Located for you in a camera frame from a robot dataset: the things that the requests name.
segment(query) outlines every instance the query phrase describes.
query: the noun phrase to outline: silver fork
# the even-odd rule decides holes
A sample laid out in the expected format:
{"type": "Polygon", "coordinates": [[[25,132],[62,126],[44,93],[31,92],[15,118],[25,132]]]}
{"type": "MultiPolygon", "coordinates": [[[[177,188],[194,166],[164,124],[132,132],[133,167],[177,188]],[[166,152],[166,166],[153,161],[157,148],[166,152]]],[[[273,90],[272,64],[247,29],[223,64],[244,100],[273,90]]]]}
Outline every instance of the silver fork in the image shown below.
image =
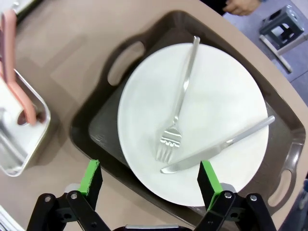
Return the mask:
{"type": "Polygon", "coordinates": [[[173,122],[172,122],[172,125],[163,132],[162,137],[160,138],[160,145],[158,146],[158,150],[156,153],[156,160],[164,162],[164,163],[169,163],[173,149],[179,148],[181,144],[182,136],[178,130],[177,124],[178,124],[181,108],[183,105],[184,96],[185,96],[187,87],[189,85],[189,79],[191,77],[193,63],[196,58],[199,43],[200,43],[200,38],[197,36],[194,36],[192,54],[190,56],[188,67],[186,70],[183,87],[181,88],[180,96],[176,104],[176,110],[175,110],[173,122]]]}

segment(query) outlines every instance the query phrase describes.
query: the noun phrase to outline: silver knife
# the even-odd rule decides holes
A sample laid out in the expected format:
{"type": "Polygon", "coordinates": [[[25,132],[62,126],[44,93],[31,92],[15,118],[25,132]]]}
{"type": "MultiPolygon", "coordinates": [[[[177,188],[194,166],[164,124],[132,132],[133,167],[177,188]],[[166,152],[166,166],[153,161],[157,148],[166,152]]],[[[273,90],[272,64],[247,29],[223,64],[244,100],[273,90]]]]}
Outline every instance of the silver knife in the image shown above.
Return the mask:
{"type": "Polygon", "coordinates": [[[262,120],[261,122],[257,123],[256,125],[254,125],[253,127],[245,130],[244,132],[242,132],[241,134],[235,136],[232,139],[228,139],[224,142],[221,142],[213,147],[210,147],[208,149],[205,149],[193,156],[187,157],[186,159],[180,160],[174,164],[168,165],[165,168],[162,168],[160,170],[161,173],[165,173],[165,174],[170,174],[170,173],[175,173],[178,171],[182,171],[185,169],[189,169],[195,165],[200,164],[200,162],[202,160],[208,160],[210,158],[212,158],[213,156],[216,156],[217,154],[219,154],[222,150],[224,150],[225,148],[228,148],[229,146],[231,146],[232,144],[246,138],[247,136],[250,136],[252,134],[254,134],[255,132],[259,131],[260,129],[266,127],[267,125],[271,124],[272,122],[275,121],[275,117],[272,115],[264,120],[262,120]]]}

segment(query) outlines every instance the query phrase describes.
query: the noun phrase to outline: fork handle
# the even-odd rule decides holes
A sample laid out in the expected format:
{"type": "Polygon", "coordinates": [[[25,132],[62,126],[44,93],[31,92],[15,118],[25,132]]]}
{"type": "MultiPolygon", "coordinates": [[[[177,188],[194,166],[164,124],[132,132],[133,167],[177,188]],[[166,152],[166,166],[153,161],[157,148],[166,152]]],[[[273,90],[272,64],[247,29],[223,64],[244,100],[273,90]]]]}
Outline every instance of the fork handle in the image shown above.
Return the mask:
{"type": "Polygon", "coordinates": [[[182,105],[183,105],[184,96],[185,96],[186,90],[187,90],[188,85],[189,85],[189,79],[191,77],[191,73],[192,73],[192,70],[193,70],[193,63],[194,63],[195,58],[196,58],[199,43],[200,43],[200,38],[197,37],[197,36],[194,36],[193,37],[192,54],[191,54],[190,59],[189,59],[189,63],[188,63],[185,78],[184,78],[184,83],[183,83],[183,86],[181,88],[180,96],[179,96],[179,99],[178,99],[178,102],[177,102],[175,115],[174,115],[174,118],[173,118],[173,124],[176,124],[177,121],[179,120],[179,115],[180,115],[181,108],[182,108],[182,105]]]}

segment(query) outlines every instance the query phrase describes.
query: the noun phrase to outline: pink tong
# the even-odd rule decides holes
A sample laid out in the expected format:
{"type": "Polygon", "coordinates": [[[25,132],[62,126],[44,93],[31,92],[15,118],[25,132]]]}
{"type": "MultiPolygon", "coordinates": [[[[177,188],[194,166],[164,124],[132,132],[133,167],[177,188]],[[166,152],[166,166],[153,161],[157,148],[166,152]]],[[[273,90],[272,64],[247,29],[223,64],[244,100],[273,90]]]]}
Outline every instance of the pink tong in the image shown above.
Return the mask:
{"type": "Polygon", "coordinates": [[[35,125],[37,119],[34,105],[16,82],[14,70],[16,21],[17,17],[14,10],[7,10],[1,15],[0,77],[3,78],[17,101],[22,105],[26,122],[35,125]]]}

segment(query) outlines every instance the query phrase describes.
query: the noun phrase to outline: white plate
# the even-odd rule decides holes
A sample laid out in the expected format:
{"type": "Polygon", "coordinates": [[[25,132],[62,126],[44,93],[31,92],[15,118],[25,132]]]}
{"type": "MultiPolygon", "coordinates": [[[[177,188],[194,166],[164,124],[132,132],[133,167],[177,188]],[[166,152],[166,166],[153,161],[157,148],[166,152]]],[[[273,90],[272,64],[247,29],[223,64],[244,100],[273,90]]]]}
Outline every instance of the white plate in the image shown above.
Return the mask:
{"type": "MultiPolygon", "coordinates": [[[[204,206],[197,183],[199,166],[162,174],[156,144],[169,122],[186,71],[192,44],[163,48],[130,76],[118,110],[124,156],[137,178],[161,198],[186,206],[204,206]]],[[[179,119],[182,143],[172,162],[209,147],[267,117],[262,94],[249,72],[216,48],[200,45],[179,119]]],[[[241,190],[255,175],[267,147],[268,128],[210,159],[221,183],[241,190]]]]}

